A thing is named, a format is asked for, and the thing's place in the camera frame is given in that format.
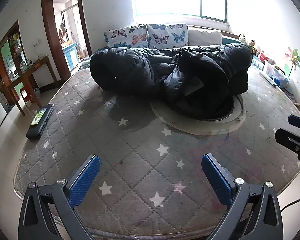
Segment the person in doorway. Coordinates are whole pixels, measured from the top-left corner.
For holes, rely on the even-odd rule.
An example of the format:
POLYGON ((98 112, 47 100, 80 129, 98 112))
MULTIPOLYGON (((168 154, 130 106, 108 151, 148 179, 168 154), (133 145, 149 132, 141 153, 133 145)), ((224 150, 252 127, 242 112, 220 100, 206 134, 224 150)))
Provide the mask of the person in doorway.
POLYGON ((64 42, 69 40, 68 32, 67 32, 66 26, 63 22, 60 24, 60 28, 58 30, 58 35, 59 35, 59 41, 61 44, 63 44, 64 42))

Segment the left butterfly print pillow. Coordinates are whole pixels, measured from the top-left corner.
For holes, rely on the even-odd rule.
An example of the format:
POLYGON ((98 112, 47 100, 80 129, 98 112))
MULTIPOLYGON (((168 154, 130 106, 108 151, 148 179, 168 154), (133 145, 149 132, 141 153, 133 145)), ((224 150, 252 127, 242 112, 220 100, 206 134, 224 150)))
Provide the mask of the left butterfly print pillow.
POLYGON ((104 32, 108 48, 148 48, 146 25, 117 28, 104 32))

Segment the clear plastic storage box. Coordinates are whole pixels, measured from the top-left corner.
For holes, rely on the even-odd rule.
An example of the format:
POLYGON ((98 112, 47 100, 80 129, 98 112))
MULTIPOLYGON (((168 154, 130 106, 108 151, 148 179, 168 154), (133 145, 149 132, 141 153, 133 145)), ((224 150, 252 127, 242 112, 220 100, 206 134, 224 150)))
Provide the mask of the clear plastic storage box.
POLYGON ((277 66, 265 61, 263 71, 276 83, 280 88, 286 88, 290 82, 290 78, 277 66))

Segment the black digital floor scale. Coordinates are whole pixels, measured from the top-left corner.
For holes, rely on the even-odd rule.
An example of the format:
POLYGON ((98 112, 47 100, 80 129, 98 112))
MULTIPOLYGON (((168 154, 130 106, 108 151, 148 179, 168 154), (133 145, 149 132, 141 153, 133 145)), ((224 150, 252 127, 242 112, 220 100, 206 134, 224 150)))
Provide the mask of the black digital floor scale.
POLYGON ((26 133, 26 137, 28 139, 37 140, 42 136, 42 133, 54 109, 55 106, 53 103, 45 105, 39 109, 31 122, 29 130, 26 133))

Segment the blue painted cabinet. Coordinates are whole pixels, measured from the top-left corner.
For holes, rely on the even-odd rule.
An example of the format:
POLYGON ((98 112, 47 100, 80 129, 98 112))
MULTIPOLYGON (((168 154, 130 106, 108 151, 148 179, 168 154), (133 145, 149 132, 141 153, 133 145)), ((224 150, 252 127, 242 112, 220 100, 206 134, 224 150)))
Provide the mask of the blue painted cabinet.
POLYGON ((67 46, 62 46, 62 51, 70 71, 78 66, 80 60, 77 54, 76 42, 72 42, 67 46))

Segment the panda plush toy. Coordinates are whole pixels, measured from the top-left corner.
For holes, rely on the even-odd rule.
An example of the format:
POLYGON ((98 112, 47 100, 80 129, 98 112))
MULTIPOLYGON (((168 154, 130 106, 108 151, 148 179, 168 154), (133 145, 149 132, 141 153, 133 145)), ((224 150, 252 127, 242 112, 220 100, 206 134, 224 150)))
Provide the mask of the panda plush toy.
POLYGON ((247 41, 246 41, 246 39, 245 39, 245 35, 244 35, 244 34, 240 34, 240 35, 239 35, 239 40, 240 40, 242 43, 247 44, 247 41))

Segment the plain white pillow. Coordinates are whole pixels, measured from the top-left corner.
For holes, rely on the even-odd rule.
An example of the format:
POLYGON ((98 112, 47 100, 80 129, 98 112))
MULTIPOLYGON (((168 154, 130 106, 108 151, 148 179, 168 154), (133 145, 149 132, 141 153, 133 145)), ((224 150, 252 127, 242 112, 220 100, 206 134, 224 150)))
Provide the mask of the plain white pillow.
POLYGON ((222 33, 218 30, 197 30, 188 31, 189 44, 191 46, 210 46, 222 44, 222 33))

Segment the grey star quilted mattress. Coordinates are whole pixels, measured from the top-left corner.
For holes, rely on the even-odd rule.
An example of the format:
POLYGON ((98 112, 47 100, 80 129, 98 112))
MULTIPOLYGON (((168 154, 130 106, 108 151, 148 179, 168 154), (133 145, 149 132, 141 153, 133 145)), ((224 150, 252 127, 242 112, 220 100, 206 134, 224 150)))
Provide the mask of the grey star quilted mattress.
POLYGON ((49 185, 69 176, 92 154, 101 167, 76 212, 96 238, 196 238, 208 235, 225 212, 201 168, 211 153, 234 177, 271 181, 282 191, 300 172, 295 153, 275 131, 297 113, 256 68, 248 72, 245 113, 235 111, 235 131, 194 135, 165 124, 153 104, 102 91, 85 69, 52 98, 55 106, 40 139, 28 141, 14 178, 22 197, 32 181, 49 185))

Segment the yellow green plush doll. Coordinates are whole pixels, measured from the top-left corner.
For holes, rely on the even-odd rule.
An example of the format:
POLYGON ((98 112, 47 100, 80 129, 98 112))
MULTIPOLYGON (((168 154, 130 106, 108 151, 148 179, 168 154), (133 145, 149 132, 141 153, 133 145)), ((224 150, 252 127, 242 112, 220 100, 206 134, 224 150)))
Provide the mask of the yellow green plush doll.
POLYGON ((251 40, 251 41, 249 42, 249 46, 251 47, 251 50, 252 50, 252 52, 253 52, 253 55, 256 55, 257 49, 255 48, 255 40, 251 40))

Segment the red small stool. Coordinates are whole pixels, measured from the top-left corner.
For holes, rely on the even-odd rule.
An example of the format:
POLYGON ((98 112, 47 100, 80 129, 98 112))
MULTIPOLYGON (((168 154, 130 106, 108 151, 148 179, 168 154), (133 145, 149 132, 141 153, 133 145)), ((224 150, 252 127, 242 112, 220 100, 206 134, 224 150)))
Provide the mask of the red small stool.
POLYGON ((20 91, 20 96, 23 99, 23 102, 25 104, 27 104, 28 101, 34 103, 34 97, 31 94, 31 91, 33 91, 32 88, 30 88, 29 86, 23 86, 21 87, 21 89, 19 89, 19 91, 20 91))

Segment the butterfly print pillow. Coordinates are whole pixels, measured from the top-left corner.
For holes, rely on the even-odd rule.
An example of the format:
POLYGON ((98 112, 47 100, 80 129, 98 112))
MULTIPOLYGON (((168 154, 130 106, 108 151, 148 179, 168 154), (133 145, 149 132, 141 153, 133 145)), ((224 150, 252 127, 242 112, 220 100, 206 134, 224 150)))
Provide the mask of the butterfly print pillow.
POLYGON ((148 46, 152 49, 172 49, 189 43, 187 24, 147 24, 148 46))
POLYGON ((148 48, 146 25, 117 28, 104 32, 108 48, 148 48))

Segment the black puffer down coat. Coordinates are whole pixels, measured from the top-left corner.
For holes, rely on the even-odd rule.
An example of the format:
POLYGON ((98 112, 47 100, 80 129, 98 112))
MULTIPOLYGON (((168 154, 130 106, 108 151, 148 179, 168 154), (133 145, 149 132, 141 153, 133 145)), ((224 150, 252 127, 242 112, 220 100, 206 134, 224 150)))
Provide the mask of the black puffer down coat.
POLYGON ((102 89, 158 100, 200 121, 232 113, 233 97, 248 90, 253 51, 243 43, 173 49, 110 48, 90 61, 102 89))

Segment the wooden display cabinet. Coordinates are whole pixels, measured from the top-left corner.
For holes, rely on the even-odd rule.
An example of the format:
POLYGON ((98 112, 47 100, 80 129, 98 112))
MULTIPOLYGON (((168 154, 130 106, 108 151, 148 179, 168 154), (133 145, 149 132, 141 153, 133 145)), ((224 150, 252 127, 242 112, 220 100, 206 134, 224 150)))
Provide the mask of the wooden display cabinet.
POLYGON ((23 50, 19 24, 15 22, 0 41, 0 102, 4 107, 15 105, 25 88, 29 94, 30 85, 26 85, 20 75, 27 68, 27 58, 23 50))

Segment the colourful toy pinwheel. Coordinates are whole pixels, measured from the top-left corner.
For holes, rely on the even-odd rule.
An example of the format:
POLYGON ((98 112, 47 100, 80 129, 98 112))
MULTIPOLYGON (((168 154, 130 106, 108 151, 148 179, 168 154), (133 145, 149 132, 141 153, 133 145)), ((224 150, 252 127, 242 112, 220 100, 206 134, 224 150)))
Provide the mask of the colourful toy pinwheel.
POLYGON ((289 70, 289 75, 291 75, 292 70, 296 70, 296 68, 300 68, 300 55, 298 53, 297 49, 291 49, 290 47, 287 48, 288 53, 285 53, 285 56, 289 58, 289 61, 291 62, 291 67, 289 70))

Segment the right butterfly print pillow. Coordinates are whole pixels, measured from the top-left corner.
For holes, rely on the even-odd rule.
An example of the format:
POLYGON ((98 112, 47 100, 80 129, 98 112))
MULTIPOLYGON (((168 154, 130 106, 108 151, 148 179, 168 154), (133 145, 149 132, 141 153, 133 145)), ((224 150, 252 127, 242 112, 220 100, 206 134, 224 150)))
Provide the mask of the right butterfly print pillow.
POLYGON ((187 24, 147 24, 148 46, 152 49, 172 49, 189 43, 187 24))

